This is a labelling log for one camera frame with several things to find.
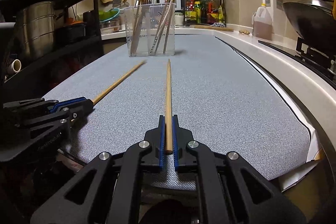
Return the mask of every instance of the stove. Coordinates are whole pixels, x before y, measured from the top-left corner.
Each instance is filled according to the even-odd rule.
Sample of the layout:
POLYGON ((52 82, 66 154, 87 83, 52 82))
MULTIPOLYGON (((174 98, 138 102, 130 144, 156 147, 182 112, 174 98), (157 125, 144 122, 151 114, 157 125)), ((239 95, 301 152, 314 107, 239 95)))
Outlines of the stove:
POLYGON ((336 61, 334 55, 328 52, 320 52, 308 46, 301 37, 298 37, 296 50, 261 40, 258 40, 258 42, 293 58, 316 73, 336 90, 336 61), (302 49, 302 45, 306 45, 306 50, 302 49))

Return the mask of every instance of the white countertop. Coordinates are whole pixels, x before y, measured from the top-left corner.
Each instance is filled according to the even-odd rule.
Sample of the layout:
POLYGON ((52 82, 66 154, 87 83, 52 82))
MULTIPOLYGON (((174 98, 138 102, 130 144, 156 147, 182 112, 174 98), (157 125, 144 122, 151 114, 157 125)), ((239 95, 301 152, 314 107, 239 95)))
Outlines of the white countertop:
MULTIPOLYGON (((258 38, 240 34, 238 31, 222 32, 180 27, 175 28, 175 34, 214 35, 250 57, 298 97, 320 123, 336 149, 336 90, 317 74, 281 52, 258 43, 258 38)), ((103 40, 119 37, 126 37, 126 32, 102 35, 103 40)), ((288 47, 283 41, 268 42, 288 47)))

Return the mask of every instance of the metal screw cap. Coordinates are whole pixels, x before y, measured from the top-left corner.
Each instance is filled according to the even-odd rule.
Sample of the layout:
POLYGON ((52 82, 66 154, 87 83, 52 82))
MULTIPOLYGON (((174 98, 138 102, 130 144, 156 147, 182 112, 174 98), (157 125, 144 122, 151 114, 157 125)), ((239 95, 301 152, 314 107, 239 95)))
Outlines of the metal screw cap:
POLYGON ((239 155, 238 155, 238 153, 236 153, 236 152, 230 152, 229 155, 228 155, 228 157, 229 157, 229 159, 231 159, 231 160, 236 160, 236 159, 239 158, 239 155))
POLYGON ((109 157, 110 157, 110 154, 107 153, 107 152, 102 152, 102 153, 99 154, 99 158, 101 160, 107 160, 109 157))
POLYGON ((196 147, 198 147, 198 142, 197 141, 190 141, 189 143, 188 143, 188 145, 189 145, 189 147, 191 147, 191 148, 196 148, 196 147))
POLYGON ((141 142, 139 142, 139 146, 141 148, 146 148, 146 147, 149 146, 149 142, 147 142, 147 141, 141 141, 141 142))

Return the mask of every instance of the plastic jug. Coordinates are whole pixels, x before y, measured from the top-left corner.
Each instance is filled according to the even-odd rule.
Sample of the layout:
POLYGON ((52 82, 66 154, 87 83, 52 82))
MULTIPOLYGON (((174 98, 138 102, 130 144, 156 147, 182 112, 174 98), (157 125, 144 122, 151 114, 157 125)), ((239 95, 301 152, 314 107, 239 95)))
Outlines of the plastic jug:
POLYGON ((272 40, 272 17, 266 9, 266 4, 252 15, 253 33, 254 37, 260 37, 267 40, 272 40))

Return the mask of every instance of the white pipe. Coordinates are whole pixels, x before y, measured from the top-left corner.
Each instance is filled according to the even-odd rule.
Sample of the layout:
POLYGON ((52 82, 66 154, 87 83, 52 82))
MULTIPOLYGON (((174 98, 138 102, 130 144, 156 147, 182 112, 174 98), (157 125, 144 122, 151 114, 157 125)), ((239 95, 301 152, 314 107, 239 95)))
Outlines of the white pipe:
POLYGON ((18 59, 15 59, 8 67, 7 67, 7 73, 9 75, 13 75, 15 73, 18 73, 21 70, 21 62, 18 59))

